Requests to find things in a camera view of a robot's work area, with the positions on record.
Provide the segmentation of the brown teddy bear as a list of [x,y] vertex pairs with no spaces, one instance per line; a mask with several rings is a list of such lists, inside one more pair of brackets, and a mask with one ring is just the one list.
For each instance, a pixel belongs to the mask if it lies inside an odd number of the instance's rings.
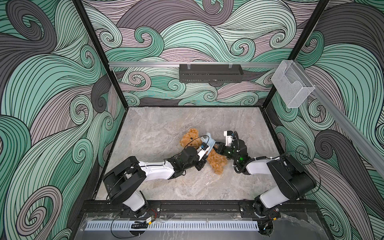
[[[180,141],[182,147],[198,147],[202,143],[203,141],[199,137],[199,131],[197,129],[189,129]],[[212,149],[208,155],[207,162],[210,164],[215,174],[222,175],[228,160],[225,156],[219,155],[214,149]]]

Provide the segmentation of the light blue bear hoodie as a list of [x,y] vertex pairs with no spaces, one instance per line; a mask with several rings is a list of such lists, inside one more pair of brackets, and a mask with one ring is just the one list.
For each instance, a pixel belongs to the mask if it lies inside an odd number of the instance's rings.
[[202,141],[202,143],[206,143],[207,145],[210,146],[210,150],[205,155],[205,156],[208,156],[210,154],[210,152],[213,150],[213,148],[216,144],[216,141],[212,138],[210,133],[207,133],[203,136],[200,136],[200,140]]

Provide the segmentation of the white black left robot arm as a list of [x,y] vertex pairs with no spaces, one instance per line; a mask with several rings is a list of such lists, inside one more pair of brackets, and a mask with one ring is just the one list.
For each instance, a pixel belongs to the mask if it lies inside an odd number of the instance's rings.
[[138,161],[135,156],[128,157],[103,178],[107,200],[113,205],[123,204],[134,213],[141,214],[148,208],[144,194],[138,190],[142,183],[172,180],[184,175],[191,168],[200,171],[206,164],[211,149],[206,144],[199,148],[185,147],[180,154],[158,163]]

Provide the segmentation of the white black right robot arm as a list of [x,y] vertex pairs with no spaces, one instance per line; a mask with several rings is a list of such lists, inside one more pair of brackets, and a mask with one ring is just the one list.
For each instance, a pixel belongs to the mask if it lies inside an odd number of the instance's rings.
[[242,140],[216,144],[216,153],[232,160],[236,173],[271,175],[274,178],[276,186],[255,198],[254,208],[258,215],[265,215],[287,201],[297,200],[317,186],[314,177],[291,154],[251,158]]

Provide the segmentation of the black perforated wall tray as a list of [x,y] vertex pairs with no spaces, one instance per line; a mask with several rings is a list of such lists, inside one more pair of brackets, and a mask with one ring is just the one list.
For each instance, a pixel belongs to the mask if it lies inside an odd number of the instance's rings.
[[240,83],[244,77],[241,65],[180,65],[179,80],[182,83]]

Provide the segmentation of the clear plastic wall holder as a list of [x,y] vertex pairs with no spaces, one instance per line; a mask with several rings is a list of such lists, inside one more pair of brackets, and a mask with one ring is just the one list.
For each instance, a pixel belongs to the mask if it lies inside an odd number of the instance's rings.
[[282,61],[271,80],[289,109],[299,108],[315,90],[303,66],[293,60]]

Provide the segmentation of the aluminium right wall rail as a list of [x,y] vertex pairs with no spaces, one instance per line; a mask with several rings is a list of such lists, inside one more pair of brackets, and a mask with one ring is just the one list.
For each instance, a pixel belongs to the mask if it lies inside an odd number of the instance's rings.
[[358,98],[352,95],[345,97],[342,88],[337,85],[330,74],[320,68],[310,67],[305,70],[301,64],[297,62],[295,64],[299,69],[300,79],[314,88],[312,94],[321,102],[348,138],[353,141],[359,153],[383,176],[384,150],[377,149],[374,143],[348,118],[348,114],[365,109],[365,107],[359,106]]

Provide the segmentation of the aluminium wall rail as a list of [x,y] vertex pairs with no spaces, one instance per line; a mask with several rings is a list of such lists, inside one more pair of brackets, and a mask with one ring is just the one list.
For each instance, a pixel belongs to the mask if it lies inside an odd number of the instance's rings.
[[261,62],[109,62],[110,68],[177,68],[180,65],[226,65],[231,68],[233,65],[241,65],[244,68],[277,68],[280,62],[277,63],[261,63]]
[[358,98],[352,95],[345,97],[342,88],[337,85],[330,74],[320,68],[310,67],[305,70],[301,64],[297,62],[295,64],[299,69],[300,79],[314,88],[312,94],[321,102],[348,138],[353,141],[359,153],[383,176],[384,150],[377,149],[374,143],[348,118],[348,114],[365,109],[365,107],[359,106]]

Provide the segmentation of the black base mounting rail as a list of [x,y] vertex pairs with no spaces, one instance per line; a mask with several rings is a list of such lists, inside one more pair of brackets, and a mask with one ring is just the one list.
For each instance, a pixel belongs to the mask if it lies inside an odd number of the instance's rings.
[[108,201],[85,201],[81,208],[82,214],[122,213],[124,217],[165,216],[169,214],[239,214],[242,218],[268,218],[280,213],[316,212],[319,207],[315,201],[287,201],[272,210],[261,214],[257,212],[253,200],[148,200],[144,210],[132,211],[127,206],[113,205]]

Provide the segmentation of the aluminium back wall rail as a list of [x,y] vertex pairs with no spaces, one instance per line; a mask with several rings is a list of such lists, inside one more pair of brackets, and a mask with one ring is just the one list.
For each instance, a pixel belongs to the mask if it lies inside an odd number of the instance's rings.
[[231,68],[233,65],[241,65],[244,68],[277,68],[280,62],[277,63],[261,63],[261,62],[109,62],[110,68],[177,68],[180,65],[226,65]]

